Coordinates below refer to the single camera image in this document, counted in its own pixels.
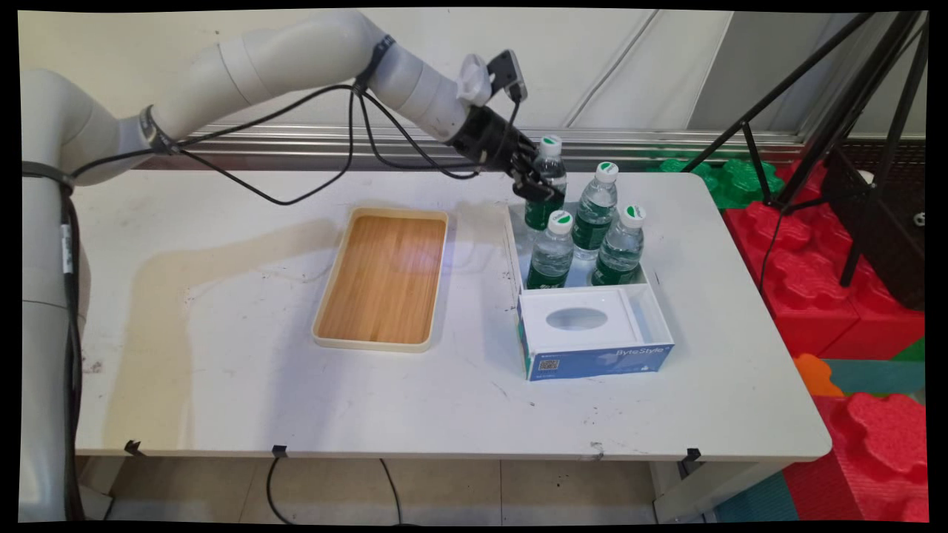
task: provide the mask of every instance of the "white table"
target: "white table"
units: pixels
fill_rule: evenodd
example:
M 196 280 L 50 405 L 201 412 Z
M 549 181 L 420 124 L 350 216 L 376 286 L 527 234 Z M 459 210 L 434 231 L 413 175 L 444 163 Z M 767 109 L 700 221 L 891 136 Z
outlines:
M 247 172 L 288 198 L 330 173 Z M 571 174 L 569 200 L 591 179 Z M 503 244 L 503 175 L 349 173 L 292 207 L 212 172 L 134 171 L 78 189 L 91 266 L 82 454 L 652 461 L 660 522 L 702 512 L 830 436 L 710 195 L 623 174 L 646 208 L 648 275 L 677 344 L 658 373 L 529 382 Z M 423 354 L 311 334 L 348 211 L 447 211 Z M 704 464 L 679 481 L 686 449 Z

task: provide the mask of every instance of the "oval opening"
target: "oval opening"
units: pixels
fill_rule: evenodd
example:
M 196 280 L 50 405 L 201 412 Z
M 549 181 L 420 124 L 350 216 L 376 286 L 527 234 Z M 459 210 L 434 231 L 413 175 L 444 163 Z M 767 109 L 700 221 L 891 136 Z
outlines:
M 546 317 L 546 323 L 556 329 L 566 331 L 582 331 L 584 329 L 594 329 L 606 323 L 609 317 L 606 313 L 589 307 L 572 307 L 570 309 L 560 309 L 550 313 Z

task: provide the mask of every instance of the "green bottle label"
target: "green bottle label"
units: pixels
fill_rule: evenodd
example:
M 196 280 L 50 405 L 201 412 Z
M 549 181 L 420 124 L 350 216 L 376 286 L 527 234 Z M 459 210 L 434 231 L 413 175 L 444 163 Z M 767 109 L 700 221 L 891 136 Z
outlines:
M 562 276 L 547 276 L 541 274 L 531 264 L 530 271 L 527 273 L 527 288 L 562 288 L 566 284 L 567 274 L 569 272 Z
M 527 223 L 527 226 L 534 230 L 546 230 L 550 215 L 553 214 L 553 211 L 561 209 L 563 209 L 562 201 L 527 202 L 526 214 L 523 220 Z
M 573 223 L 573 244 L 583 249 L 599 249 L 612 221 L 592 224 L 577 216 Z
M 596 257 L 595 270 L 592 272 L 592 285 L 625 285 L 632 281 L 632 274 L 635 273 L 635 268 L 632 270 L 616 270 L 603 263 L 602 259 Z

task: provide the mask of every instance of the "robotic arm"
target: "robotic arm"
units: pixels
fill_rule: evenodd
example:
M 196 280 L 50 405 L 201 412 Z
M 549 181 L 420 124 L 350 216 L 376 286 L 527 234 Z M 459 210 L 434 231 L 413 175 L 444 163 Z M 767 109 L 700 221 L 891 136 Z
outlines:
M 529 200 L 561 198 L 533 169 L 534 143 L 486 102 L 503 89 L 526 98 L 516 57 L 490 64 L 465 59 L 459 84 L 442 76 L 355 10 L 321 13 L 281 30 L 261 29 L 202 50 L 179 86 L 139 117 L 115 119 L 62 76 L 20 75 L 23 174 L 23 388 L 19 520 L 65 518 L 67 453 L 63 353 L 69 314 L 62 246 L 60 184 L 83 165 L 142 151 L 83 173 L 77 185 L 102 182 L 136 166 L 176 139 L 284 93 L 355 78 L 433 138 L 514 178 Z

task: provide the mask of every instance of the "blue box label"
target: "blue box label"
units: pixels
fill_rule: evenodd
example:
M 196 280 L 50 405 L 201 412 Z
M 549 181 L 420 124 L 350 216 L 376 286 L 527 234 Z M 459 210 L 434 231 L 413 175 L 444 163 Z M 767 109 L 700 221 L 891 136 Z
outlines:
M 530 380 L 656 372 L 673 344 L 537 354 Z

